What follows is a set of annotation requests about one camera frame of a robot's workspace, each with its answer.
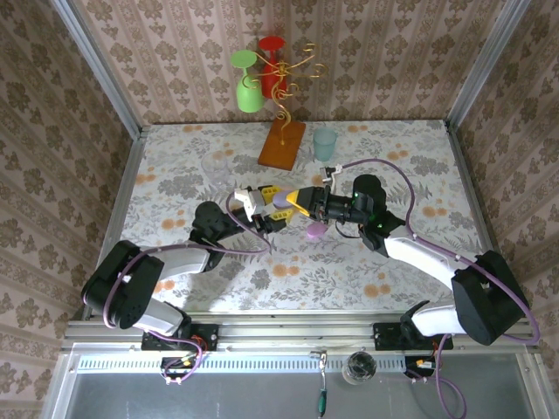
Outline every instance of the vent grille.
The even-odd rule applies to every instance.
[[[130,360],[118,356],[84,355],[79,361],[79,374],[126,373],[153,374],[160,372],[161,359]],[[347,356],[330,356],[326,366],[327,373],[339,372]],[[403,355],[379,355],[376,360],[378,373],[402,373],[405,371]],[[220,354],[208,355],[197,373],[316,373],[318,360],[309,356],[266,356],[248,355],[232,357]]]

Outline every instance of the gray floor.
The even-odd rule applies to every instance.
[[[443,376],[464,393],[469,419],[533,417],[513,356],[450,357]],[[325,418],[445,417],[434,385],[379,378],[354,387],[328,374]],[[180,387],[156,374],[81,374],[66,419],[315,418],[319,386],[318,373],[198,374]]]

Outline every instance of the patterned wallpaper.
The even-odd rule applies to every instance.
[[[459,129],[559,395],[559,3],[533,0]]]
[[[297,79],[303,120],[443,119],[503,0],[73,0],[143,125],[270,120],[237,109],[230,56],[280,35],[320,45],[328,77]]]
[[[0,2],[0,63],[0,418],[34,418],[130,139],[48,2]]]

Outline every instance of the table surface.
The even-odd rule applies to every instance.
[[[457,250],[480,252],[478,231],[440,120],[308,122],[290,172],[259,166],[257,159],[270,123],[165,125],[151,127],[128,206],[122,238],[139,245],[181,243],[188,239],[196,206],[207,200],[224,207],[233,188],[274,184],[287,189],[321,185],[313,158],[317,127],[331,127],[338,141],[328,166],[365,157],[395,162],[416,191],[414,229]],[[234,185],[210,184],[200,159],[222,150],[229,158]],[[410,192],[392,168],[366,164],[338,177],[337,193],[349,195],[353,180],[377,175],[387,206],[404,218]],[[287,228],[269,237],[273,251],[261,257],[226,256],[211,272],[178,275],[160,281],[157,299],[188,311],[238,310],[407,310],[417,302],[449,299],[434,278],[367,250],[360,240],[338,235],[334,227],[307,238],[310,220],[297,214]],[[355,234],[355,227],[342,229]],[[226,247],[257,250],[246,233],[223,241]]]

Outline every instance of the wooden base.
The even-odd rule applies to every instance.
[[[284,121],[277,118],[273,121],[260,153],[260,165],[269,168],[281,168],[282,170],[293,168],[307,126],[296,120],[289,122],[289,125],[283,130],[284,144],[281,145],[281,127],[283,124]]]

